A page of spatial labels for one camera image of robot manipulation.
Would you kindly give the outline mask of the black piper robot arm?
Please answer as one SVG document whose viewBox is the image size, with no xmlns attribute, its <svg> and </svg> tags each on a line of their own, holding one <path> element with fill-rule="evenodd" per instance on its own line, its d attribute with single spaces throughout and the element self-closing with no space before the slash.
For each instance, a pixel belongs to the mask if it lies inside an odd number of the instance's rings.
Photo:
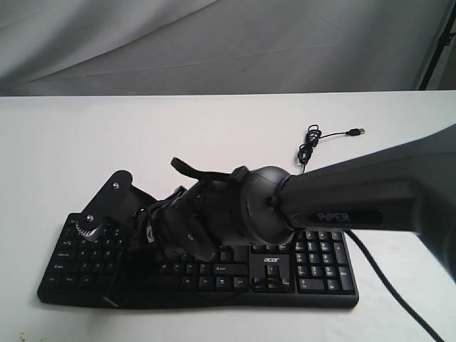
<svg viewBox="0 0 456 342">
<path fill-rule="evenodd" d="M 299 229 L 413 232 L 455 269 L 455 127 L 300 175 L 280 167 L 203 172 L 174 158 L 195 185 L 149 207 L 141 244 L 164 258 L 210 260 L 222 245 L 290 242 Z"/>
</svg>

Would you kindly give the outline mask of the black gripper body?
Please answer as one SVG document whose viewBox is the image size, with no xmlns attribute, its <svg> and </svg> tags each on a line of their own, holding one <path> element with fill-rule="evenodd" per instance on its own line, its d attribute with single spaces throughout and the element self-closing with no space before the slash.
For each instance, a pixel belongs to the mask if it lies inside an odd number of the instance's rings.
<svg viewBox="0 0 456 342">
<path fill-rule="evenodd" d="M 181 254 L 211 261 L 221 247 L 248 246 L 240 205 L 247 174 L 209 172 L 189 189 L 140 205 L 133 254 L 152 261 L 174 261 Z"/>
</svg>

